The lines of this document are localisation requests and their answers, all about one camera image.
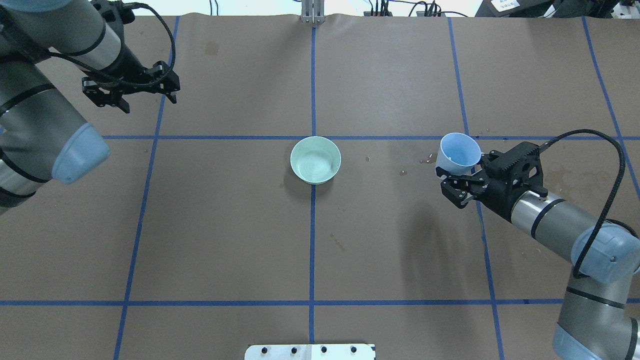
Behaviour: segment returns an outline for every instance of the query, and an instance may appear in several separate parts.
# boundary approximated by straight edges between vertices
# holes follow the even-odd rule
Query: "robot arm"
[[[109,156],[101,135],[36,63],[56,56],[81,65],[83,92],[100,107],[128,113],[122,97],[136,92],[165,94],[176,103],[173,64],[147,69],[124,43],[123,24],[141,7],[149,8],[107,0],[0,0],[0,215],[49,180],[73,183]]]
[[[624,316],[632,276],[640,266],[640,241],[621,226],[605,223],[589,243],[598,219],[543,187],[540,152],[541,147],[523,142],[504,154],[483,154],[482,169],[471,176],[440,167],[436,174],[443,195],[457,207],[482,202],[588,275],[570,276],[554,338],[560,357],[640,359],[637,321]]]

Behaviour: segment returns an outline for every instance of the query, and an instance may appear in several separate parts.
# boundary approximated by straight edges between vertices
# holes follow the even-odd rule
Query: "metal bracket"
[[[324,22],[324,0],[302,0],[302,16],[300,20],[307,24]]]

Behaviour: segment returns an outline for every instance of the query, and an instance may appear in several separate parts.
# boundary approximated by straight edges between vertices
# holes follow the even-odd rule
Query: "light blue cup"
[[[461,133],[449,133],[440,141],[436,167],[452,175],[463,175],[480,161],[481,156],[480,146],[474,139]]]
[[[329,139],[310,136],[300,140],[291,151],[291,168],[306,183],[320,185],[340,169],[340,150]]]

